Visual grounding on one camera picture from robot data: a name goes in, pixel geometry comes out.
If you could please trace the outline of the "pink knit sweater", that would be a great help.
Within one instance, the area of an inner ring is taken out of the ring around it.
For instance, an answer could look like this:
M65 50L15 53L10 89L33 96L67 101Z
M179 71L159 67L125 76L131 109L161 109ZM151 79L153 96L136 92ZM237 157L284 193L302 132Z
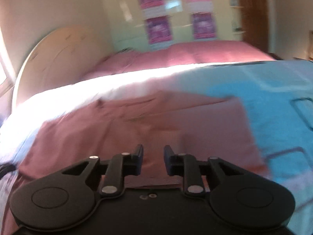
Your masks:
M160 91L128 100L97 100L40 127L19 166L13 189L92 155L102 160L143 145L141 174L127 187L180 185L169 177L163 148L205 161L217 156L247 171L267 176L239 98L216 98Z

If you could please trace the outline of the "pink quilted blanket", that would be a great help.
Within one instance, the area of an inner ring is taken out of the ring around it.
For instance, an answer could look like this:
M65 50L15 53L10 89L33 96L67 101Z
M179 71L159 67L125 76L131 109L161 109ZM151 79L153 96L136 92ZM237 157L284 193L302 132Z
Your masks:
M206 63L249 63L274 58L243 41L215 40L182 42L166 49L140 52L135 49L106 56L80 77L81 81L127 72L177 65Z

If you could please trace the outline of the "cream curved headboard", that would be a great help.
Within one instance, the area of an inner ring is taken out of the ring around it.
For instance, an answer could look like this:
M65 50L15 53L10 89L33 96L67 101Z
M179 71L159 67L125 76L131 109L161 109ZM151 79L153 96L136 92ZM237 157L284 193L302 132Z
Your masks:
M77 83L112 51L112 40L91 27L70 25L52 31L25 59L16 78L12 109L35 94Z

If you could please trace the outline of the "lower left purple poster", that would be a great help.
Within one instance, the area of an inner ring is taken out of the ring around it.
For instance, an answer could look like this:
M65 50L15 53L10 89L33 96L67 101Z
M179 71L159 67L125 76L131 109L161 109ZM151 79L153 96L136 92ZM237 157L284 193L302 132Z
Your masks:
M145 20L145 28L148 36L148 43L172 41L172 32L167 16L150 18Z

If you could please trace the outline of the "lower right purple poster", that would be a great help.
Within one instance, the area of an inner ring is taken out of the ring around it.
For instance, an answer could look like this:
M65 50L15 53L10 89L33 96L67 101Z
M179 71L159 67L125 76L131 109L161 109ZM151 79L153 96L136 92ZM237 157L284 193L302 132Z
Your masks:
M216 38L216 24L213 13L194 13L191 15L194 39Z

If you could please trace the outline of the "cream glossy wardrobe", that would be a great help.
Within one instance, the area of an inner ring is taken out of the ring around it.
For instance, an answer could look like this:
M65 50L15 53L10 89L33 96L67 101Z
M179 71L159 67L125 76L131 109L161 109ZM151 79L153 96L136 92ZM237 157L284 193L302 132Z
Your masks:
M242 40L238 0L211 0L187 3L186 0L164 0L164 5L141 9L139 0L101 0L109 20L113 48L120 51L133 48L142 52L169 47L171 44L191 41ZM216 38L194 39L191 15L213 13ZM145 20L167 16L172 41L148 43Z

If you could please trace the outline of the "brown wooden door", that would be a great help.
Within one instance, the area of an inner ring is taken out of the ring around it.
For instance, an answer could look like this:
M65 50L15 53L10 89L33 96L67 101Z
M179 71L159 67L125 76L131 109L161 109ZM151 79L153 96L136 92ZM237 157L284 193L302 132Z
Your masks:
M239 0L241 24L245 31L243 41L268 52L267 0Z

